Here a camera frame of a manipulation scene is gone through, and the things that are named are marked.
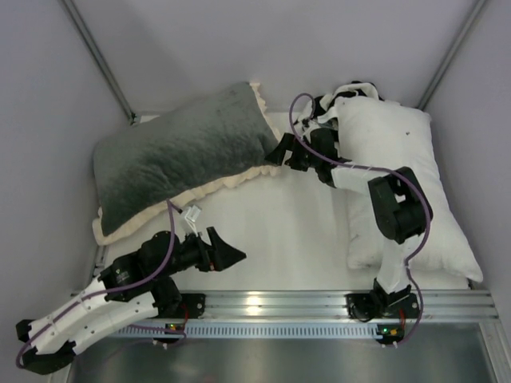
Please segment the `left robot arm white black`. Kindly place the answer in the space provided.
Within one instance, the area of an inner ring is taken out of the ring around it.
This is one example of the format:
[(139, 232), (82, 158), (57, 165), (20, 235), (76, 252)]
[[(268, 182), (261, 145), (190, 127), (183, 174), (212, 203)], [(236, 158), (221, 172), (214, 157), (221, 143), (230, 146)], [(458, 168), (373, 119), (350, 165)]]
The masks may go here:
[(170, 318), (182, 307), (172, 277), (195, 268), (221, 272), (246, 259), (227, 244), (214, 227), (208, 240), (187, 234), (183, 241), (172, 231), (160, 231), (134, 252), (115, 259), (63, 307), (37, 320), (16, 325), (23, 343), (16, 365), (46, 375), (68, 364), (94, 343), (147, 318)]

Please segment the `black white striped cloth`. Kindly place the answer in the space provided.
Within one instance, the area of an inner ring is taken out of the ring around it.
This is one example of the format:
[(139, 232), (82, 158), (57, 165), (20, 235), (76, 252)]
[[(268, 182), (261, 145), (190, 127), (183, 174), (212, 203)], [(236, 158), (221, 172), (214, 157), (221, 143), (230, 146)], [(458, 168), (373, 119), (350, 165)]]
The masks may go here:
[[(338, 99), (345, 101), (355, 97), (367, 97), (378, 101), (385, 100), (379, 94), (374, 83), (352, 81), (347, 85), (339, 86), (333, 93), (319, 95), (314, 97), (312, 101), (308, 101), (306, 107), (296, 119), (295, 124), (297, 124), (298, 119), (304, 117), (313, 118), (318, 121), (321, 116), (325, 115), (335, 105), (335, 102)], [(337, 117), (333, 117), (326, 122), (318, 123), (321, 124), (322, 128), (336, 130), (339, 126), (339, 119)]]

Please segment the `aluminium frame post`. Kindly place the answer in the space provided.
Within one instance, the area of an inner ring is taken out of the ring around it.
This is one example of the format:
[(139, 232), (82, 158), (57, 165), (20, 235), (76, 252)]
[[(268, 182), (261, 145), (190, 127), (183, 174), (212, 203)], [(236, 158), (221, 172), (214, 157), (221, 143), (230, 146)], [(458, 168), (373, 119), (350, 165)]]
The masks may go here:
[(469, 13), (464, 18), (461, 26), (458, 28), (454, 39), (450, 43), (447, 51), (443, 55), (434, 75), (430, 78), (425, 91), (423, 92), (417, 108), (424, 111), (434, 94), (437, 92), (440, 84), (448, 73), (451, 65), (454, 63), (463, 45), (469, 40), (470, 35), (475, 30), (479, 20), (488, 8), (490, 0), (477, 0), (470, 8)]
[(75, 1), (60, 0), (59, 3), (71, 21), (74, 29), (77, 32), (77, 35), (84, 43), (90, 57), (93, 60), (93, 63), (101, 73), (104, 82), (112, 93), (117, 104), (121, 108), (121, 111), (124, 113), (127, 121), (130, 124), (135, 124), (137, 122), (137, 114), (121, 90), (121, 87), (108, 64), (105, 55), (101, 52), (100, 46), (94, 38), (86, 20), (81, 15), (81, 12), (78, 9)]

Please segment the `aluminium mounting rail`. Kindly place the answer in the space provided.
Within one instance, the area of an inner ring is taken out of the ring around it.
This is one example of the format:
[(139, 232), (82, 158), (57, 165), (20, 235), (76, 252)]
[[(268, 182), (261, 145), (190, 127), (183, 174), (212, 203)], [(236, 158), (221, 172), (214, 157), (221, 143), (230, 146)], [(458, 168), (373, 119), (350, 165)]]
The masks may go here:
[[(199, 318), (252, 319), (337, 319), (347, 321), (349, 290), (235, 291), (205, 294), (204, 313)], [(486, 322), (499, 318), (490, 292), (486, 290), (424, 290), (422, 319), (427, 322)]]

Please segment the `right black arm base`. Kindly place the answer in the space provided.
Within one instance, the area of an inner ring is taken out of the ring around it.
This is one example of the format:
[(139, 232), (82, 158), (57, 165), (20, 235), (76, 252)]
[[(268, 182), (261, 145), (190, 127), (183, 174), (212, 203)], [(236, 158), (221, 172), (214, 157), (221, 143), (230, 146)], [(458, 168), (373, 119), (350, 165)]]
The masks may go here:
[(368, 293), (352, 293), (346, 296), (348, 317), (359, 322), (369, 322), (376, 319), (416, 319), (420, 305), (414, 294), (382, 308)]

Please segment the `left aluminium frame post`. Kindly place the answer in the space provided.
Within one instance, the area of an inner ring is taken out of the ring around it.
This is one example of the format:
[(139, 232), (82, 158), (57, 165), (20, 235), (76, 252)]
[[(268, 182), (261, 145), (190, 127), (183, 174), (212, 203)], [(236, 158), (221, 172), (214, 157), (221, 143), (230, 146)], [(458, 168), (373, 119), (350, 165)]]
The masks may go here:
[(105, 55), (101, 52), (100, 46), (94, 38), (86, 20), (81, 15), (81, 12), (78, 9), (75, 1), (60, 0), (59, 3), (71, 21), (74, 29), (77, 32), (77, 35), (84, 43), (90, 57), (93, 60), (93, 63), (101, 73), (104, 82), (112, 93), (117, 104), (121, 108), (121, 111), (124, 113), (127, 121), (130, 124), (135, 124), (137, 122), (137, 114), (121, 90), (121, 87), (108, 64)]

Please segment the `right aluminium frame post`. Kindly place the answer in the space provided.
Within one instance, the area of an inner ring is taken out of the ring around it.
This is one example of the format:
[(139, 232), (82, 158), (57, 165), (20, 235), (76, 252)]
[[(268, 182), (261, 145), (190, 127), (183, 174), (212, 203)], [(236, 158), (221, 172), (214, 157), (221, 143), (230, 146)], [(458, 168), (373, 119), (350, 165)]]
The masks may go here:
[(423, 92), (417, 108), (424, 111), (434, 94), (437, 92), (440, 84), (448, 73), (451, 65), (454, 63), (463, 45), (469, 40), (470, 35), (475, 30), (479, 20), (488, 8), (490, 0), (477, 0), (470, 8), (469, 13), (464, 18), (461, 26), (458, 28), (454, 39), (450, 43), (447, 51), (443, 55), (434, 75), (430, 78), (425, 91)]

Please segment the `bare white pillow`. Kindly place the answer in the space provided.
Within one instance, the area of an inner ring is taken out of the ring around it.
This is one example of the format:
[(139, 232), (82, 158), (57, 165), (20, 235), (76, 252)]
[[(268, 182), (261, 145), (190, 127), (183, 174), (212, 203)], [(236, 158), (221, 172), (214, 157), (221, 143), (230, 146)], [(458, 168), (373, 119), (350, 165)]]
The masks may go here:
[(415, 270), (444, 270), (482, 282), (483, 274), (448, 204), (434, 157), (430, 116), (369, 97), (342, 98), (333, 108), (340, 153), (356, 164), (414, 171), (433, 209), (430, 236), (410, 262)]

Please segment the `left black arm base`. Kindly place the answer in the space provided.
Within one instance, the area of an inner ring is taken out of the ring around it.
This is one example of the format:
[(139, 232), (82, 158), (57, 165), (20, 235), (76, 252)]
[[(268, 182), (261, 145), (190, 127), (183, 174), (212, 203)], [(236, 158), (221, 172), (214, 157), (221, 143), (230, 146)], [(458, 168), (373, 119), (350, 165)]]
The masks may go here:
[(172, 297), (158, 309), (158, 318), (164, 319), (198, 319), (205, 309), (206, 295), (185, 293)]

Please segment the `grey cream ruffled pillowcase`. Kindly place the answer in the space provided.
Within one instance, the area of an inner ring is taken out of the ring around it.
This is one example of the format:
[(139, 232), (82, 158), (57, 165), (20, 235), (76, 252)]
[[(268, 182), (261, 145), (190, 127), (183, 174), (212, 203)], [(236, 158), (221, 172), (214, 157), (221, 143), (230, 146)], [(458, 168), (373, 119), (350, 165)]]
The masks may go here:
[(259, 86), (239, 82), (101, 140), (93, 151), (101, 246), (141, 229), (165, 208), (274, 176), (266, 157), (282, 138)]

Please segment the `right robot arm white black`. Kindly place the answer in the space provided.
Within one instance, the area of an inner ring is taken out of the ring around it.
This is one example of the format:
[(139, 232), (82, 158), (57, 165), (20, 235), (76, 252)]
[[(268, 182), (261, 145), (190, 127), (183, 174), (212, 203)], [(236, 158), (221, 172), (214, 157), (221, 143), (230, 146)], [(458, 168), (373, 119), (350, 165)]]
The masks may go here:
[(347, 295), (349, 316), (360, 322), (376, 318), (418, 318), (422, 296), (412, 291), (407, 257), (420, 248), (420, 237), (433, 217), (432, 209), (411, 168), (377, 175), (347, 165), (339, 156), (339, 139), (331, 128), (316, 128), (298, 139), (286, 133), (266, 161), (305, 172), (313, 168), (319, 180), (360, 195), (369, 204), (369, 219), (383, 241), (382, 263), (371, 290)]

